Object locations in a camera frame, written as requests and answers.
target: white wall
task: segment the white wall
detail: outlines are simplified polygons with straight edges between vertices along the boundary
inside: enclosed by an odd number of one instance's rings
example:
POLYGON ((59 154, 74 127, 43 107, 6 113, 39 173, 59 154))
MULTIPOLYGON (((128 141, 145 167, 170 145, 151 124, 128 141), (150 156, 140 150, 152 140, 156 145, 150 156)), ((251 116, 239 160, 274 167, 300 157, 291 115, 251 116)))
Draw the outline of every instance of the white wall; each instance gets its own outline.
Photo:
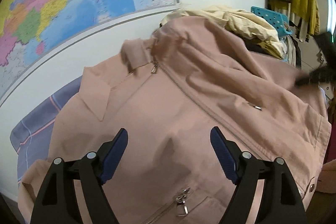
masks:
MULTIPOLYGON (((182 0, 184 7, 225 4, 250 10, 265 7, 265 0, 182 0)), ((84 66, 93 66, 117 54, 125 39, 149 38, 167 13, 147 16, 97 33, 62 51, 20 84, 0 108, 0 191, 17 196, 17 155, 9 141, 15 125, 59 88, 79 77, 84 66)))

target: blue plastic basket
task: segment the blue plastic basket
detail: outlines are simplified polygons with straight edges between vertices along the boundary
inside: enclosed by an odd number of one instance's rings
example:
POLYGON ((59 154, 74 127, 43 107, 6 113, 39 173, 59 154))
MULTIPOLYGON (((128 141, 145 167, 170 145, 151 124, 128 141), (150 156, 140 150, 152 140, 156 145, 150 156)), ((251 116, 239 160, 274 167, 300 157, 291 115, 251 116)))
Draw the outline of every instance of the blue plastic basket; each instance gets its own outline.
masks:
POLYGON ((271 24, 278 31, 279 37, 284 37, 293 33, 292 31, 287 31, 285 29, 284 22, 288 23, 288 17, 286 15, 254 6, 251 7, 251 12, 264 18, 269 24, 271 24))

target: pocket zipper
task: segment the pocket zipper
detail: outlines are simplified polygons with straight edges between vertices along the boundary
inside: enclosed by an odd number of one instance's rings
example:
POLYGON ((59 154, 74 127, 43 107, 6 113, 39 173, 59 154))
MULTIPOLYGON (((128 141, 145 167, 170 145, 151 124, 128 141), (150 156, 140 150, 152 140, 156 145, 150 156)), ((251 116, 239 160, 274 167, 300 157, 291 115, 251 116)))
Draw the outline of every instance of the pocket zipper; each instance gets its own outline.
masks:
MULTIPOLYGON (((257 152, 255 151, 249 144, 247 144, 241 137, 239 137, 236 133, 234 133, 230 128, 228 128, 223 122, 221 122, 219 119, 217 119, 214 115, 212 115, 211 113, 209 113, 207 110, 205 110, 198 102, 196 102, 192 97, 190 97, 185 91, 184 89, 174 80, 174 78, 172 78, 170 76, 170 74, 165 70, 165 68, 162 67, 162 65, 160 65, 156 60, 154 60, 154 62, 152 62, 154 64, 154 67, 152 69, 152 74, 157 74, 158 72, 158 68, 160 68, 165 75, 167 75, 167 77, 174 83, 174 85, 176 85, 178 87, 178 89, 189 99, 191 100, 200 110, 202 110, 205 114, 207 114, 210 118, 212 118, 215 122, 217 122, 218 124, 220 124, 227 132, 229 132, 233 137, 235 137, 238 142, 240 142, 244 147, 246 147, 250 152, 253 153, 253 155, 260 159, 260 160, 264 160, 264 158, 257 152)), ((304 193, 297 188, 299 191, 299 194, 301 196, 301 199, 303 199, 304 193)))
POLYGON ((170 211, 174 206, 178 207, 178 206, 183 206, 183 210, 184 213, 181 215, 176 215, 176 216, 186 216, 189 212, 188 212, 188 208, 186 205, 186 200, 188 198, 188 196, 191 193, 191 189, 190 188, 185 188, 184 190, 182 190, 181 192, 178 193, 178 195, 174 198, 174 201, 165 209, 163 209, 162 211, 160 211, 157 215, 155 215, 154 217, 152 217, 149 221, 147 221, 145 224, 154 224, 155 222, 157 222, 161 217, 163 217, 168 211, 170 211))

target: zipper pull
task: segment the zipper pull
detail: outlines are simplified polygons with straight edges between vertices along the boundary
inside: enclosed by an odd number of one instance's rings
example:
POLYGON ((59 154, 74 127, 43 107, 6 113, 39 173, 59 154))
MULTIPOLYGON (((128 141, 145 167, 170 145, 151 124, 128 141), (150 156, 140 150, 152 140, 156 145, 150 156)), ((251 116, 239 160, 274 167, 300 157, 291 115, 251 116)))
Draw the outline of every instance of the zipper pull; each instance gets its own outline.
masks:
POLYGON ((152 61, 152 63, 154 64, 154 67, 152 69, 151 74, 155 75, 158 72, 158 66, 159 66, 159 64, 158 64, 158 62, 156 60, 152 61))
POLYGON ((176 216, 186 216, 188 212, 187 205, 185 200, 188 198, 188 194, 190 193, 190 188, 184 189, 177 197, 176 197, 176 216))

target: metal screw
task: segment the metal screw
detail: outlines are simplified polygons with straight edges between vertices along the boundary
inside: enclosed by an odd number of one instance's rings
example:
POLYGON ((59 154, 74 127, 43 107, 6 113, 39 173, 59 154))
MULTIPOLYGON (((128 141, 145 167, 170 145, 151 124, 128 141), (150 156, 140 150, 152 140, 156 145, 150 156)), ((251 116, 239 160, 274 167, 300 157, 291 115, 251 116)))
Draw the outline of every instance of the metal screw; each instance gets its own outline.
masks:
POLYGON ((86 157, 87 157, 88 159, 94 159, 94 158, 96 157, 96 153, 95 153, 95 152, 90 152, 90 153, 88 153, 88 154, 86 155, 86 157))
POLYGON ((54 164, 60 164, 62 162, 61 158, 54 159, 54 164))
POLYGON ((250 152, 245 151, 245 152, 243 152, 243 157, 244 157, 245 159, 250 159, 250 158, 252 158, 252 155, 251 155, 250 152))
POLYGON ((283 165, 285 161, 283 160, 283 158, 277 158, 277 163, 283 165))

